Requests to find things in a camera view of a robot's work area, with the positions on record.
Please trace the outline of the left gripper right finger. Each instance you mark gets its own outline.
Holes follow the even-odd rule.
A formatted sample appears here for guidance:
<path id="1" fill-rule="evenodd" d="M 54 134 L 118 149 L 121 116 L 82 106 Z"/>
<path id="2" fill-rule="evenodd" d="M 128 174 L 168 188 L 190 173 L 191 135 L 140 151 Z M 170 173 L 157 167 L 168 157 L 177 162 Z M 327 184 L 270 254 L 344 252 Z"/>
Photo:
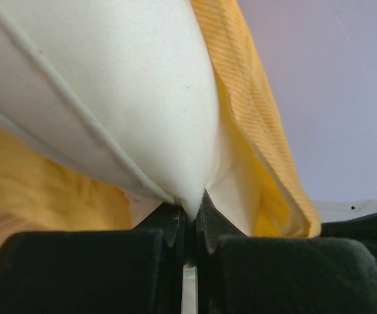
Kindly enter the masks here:
<path id="1" fill-rule="evenodd" d="M 249 237 L 208 196 L 193 237 L 199 313 L 377 313 L 377 261 L 360 241 Z"/>

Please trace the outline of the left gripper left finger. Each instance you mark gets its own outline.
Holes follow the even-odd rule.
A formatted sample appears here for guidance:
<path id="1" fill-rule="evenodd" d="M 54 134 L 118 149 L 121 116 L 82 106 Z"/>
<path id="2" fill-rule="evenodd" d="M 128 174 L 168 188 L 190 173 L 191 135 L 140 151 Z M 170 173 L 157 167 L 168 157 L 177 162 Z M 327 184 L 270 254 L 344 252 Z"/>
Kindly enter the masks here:
<path id="1" fill-rule="evenodd" d="M 0 247 L 0 313 L 180 313 L 186 216 L 133 230 L 21 232 Z"/>

